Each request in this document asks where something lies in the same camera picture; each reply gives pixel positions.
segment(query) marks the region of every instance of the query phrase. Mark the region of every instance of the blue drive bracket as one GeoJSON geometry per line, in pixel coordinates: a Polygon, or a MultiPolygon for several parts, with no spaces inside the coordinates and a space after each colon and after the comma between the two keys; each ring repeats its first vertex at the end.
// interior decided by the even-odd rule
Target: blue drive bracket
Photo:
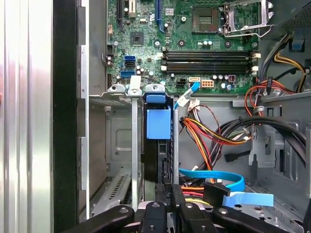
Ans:
{"type": "Polygon", "coordinates": [[[147,139],[171,138],[171,114],[170,107],[147,110],[147,139]]]}
{"type": "Polygon", "coordinates": [[[165,94],[148,94],[146,95],[147,103],[165,103],[166,96],[165,94]]]}

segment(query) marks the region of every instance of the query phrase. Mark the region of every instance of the black wire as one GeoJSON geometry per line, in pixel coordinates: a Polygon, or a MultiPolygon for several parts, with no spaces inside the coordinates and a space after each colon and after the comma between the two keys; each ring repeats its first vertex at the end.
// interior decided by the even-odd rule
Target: black wire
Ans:
{"type": "Polygon", "coordinates": [[[184,195],[184,198],[199,198],[199,199],[203,199],[203,197],[201,197],[201,196],[194,196],[194,195],[184,195]]]}
{"type": "Polygon", "coordinates": [[[297,67],[295,68],[292,68],[292,69],[289,69],[289,70],[286,70],[285,72],[281,73],[279,76],[277,76],[276,78],[274,78],[273,80],[277,81],[281,78],[283,78],[285,75],[291,73],[291,74],[295,74],[296,71],[298,71],[299,69],[297,67]]]}

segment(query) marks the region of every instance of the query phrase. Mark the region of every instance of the yellow wire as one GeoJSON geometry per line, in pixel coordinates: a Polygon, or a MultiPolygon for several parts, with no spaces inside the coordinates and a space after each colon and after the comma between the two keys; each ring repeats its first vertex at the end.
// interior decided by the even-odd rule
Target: yellow wire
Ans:
{"type": "Polygon", "coordinates": [[[205,202],[203,200],[199,200],[199,199],[186,198],[185,200],[186,201],[190,201],[190,202],[198,202],[198,203],[201,203],[201,204],[210,205],[207,202],[205,202]]]}
{"type": "Polygon", "coordinates": [[[218,134],[214,133],[212,130],[210,130],[209,128],[205,127],[204,125],[202,125],[200,122],[196,121],[196,120],[193,120],[193,119],[190,119],[190,118],[187,118],[187,120],[190,120],[190,121],[193,121],[194,123],[200,125],[202,128],[204,128],[206,131],[208,131],[209,133],[211,133],[212,135],[214,135],[215,137],[225,141],[225,142],[228,142],[228,143],[231,143],[231,144],[243,144],[245,143],[247,140],[243,140],[243,141],[233,141],[233,140],[229,140],[229,139],[226,139],[224,137],[221,137],[219,136],[218,134]]]}
{"type": "Polygon", "coordinates": [[[303,81],[304,81],[305,76],[306,76],[306,73],[305,73],[303,67],[300,64],[298,64],[297,62],[295,62],[294,60],[292,60],[292,59],[289,59],[289,58],[286,58],[286,57],[282,57],[280,55],[280,52],[278,52],[274,56],[274,61],[295,66],[302,72],[302,78],[300,80],[299,87],[298,87],[298,91],[301,92],[302,84],[303,84],[303,81]]]}

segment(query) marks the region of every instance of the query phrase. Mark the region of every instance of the blue ribbon cable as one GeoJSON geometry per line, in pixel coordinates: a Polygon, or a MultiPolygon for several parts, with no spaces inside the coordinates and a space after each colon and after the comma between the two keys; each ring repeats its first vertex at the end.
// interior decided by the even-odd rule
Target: blue ribbon cable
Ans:
{"type": "Polygon", "coordinates": [[[224,196],[223,205],[234,207],[236,204],[273,206],[273,195],[266,193],[233,192],[230,197],[224,196]]]}
{"type": "Polygon", "coordinates": [[[235,183],[226,185],[231,192],[244,191],[245,189],[244,177],[235,173],[227,171],[189,171],[181,168],[179,169],[179,172],[185,176],[193,178],[214,178],[233,181],[235,183]]]}

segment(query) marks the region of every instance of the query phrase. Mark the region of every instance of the motherboard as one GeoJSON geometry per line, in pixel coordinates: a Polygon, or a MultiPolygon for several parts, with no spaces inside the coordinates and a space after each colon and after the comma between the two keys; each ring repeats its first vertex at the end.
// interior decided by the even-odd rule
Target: motherboard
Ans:
{"type": "MultiPolygon", "coordinates": [[[[109,0],[106,65],[108,86],[141,89],[165,85],[184,93],[200,82],[198,94],[245,94],[256,80],[256,36],[225,37],[222,0],[109,0]]],[[[259,7],[235,7],[236,28],[258,23],[259,7]]]]}

